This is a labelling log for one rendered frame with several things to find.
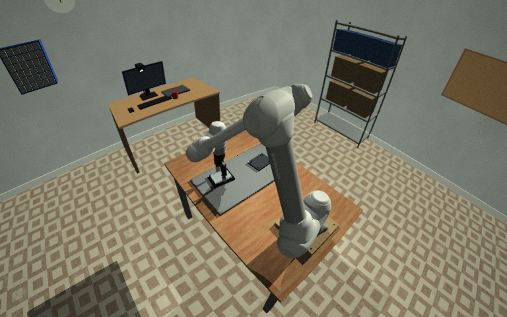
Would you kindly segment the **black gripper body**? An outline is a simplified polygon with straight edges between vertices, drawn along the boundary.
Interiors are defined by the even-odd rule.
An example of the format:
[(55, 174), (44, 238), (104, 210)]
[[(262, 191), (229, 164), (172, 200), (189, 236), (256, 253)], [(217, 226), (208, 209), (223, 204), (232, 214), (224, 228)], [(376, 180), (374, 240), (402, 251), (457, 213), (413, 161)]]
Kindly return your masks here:
[(224, 162), (224, 160), (223, 160), (224, 157), (225, 157), (225, 154), (219, 155), (219, 156), (218, 155), (214, 155), (214, 158), (217, 159), (217, 160), (219, 160), (220, 164), (222, 164), (222, 161)]

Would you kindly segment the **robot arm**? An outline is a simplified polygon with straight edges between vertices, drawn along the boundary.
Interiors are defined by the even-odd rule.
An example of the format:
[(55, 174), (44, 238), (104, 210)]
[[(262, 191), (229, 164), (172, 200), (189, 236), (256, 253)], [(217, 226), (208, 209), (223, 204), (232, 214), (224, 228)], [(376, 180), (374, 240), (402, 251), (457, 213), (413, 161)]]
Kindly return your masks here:
[(186, 150), (191, 162), (199, 162), (212, 153), (225, 154), (226, 141), (245, 130), (259, 139), (267, 150), (283, 211), (277, 246), (288, 258), (299, 258), (309, 250), (316, 236), (328, 229), (324, 223), (331, 211), (325, 192), (312, 191), (303, 201), (291, 141), (294, 117), (311, 101), (312, 92), (304, 84), (271, 90), (253, 100), (243, 118), (227, 128), (222, 122), (213, 122), (206, 135)]

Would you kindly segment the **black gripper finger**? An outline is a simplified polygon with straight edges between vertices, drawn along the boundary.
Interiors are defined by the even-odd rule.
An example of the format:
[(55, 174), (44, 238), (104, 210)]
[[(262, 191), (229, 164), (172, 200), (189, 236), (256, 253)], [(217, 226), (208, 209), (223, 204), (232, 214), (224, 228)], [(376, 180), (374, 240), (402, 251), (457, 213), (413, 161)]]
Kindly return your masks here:
[(219, 163), (217, 161), (217, 159), (214, 158), (214, 164), (216, 166), (216, 172), (219, 172), (220, 171), (220, 166), (219, 166)]
[(223, 161), (222, 161), (222, 164), (220, 165), (219, 160), (218, 160), (218, 163), (219, 163), (219, 166), (220, 166), (221, 173), (223, 173), (223, 175), (221, 174), (221, 176), (222, 176), (222, 182), (225, 182), (226, 181), (226, 176), (227, 176), (226, 164), (223, 163)]

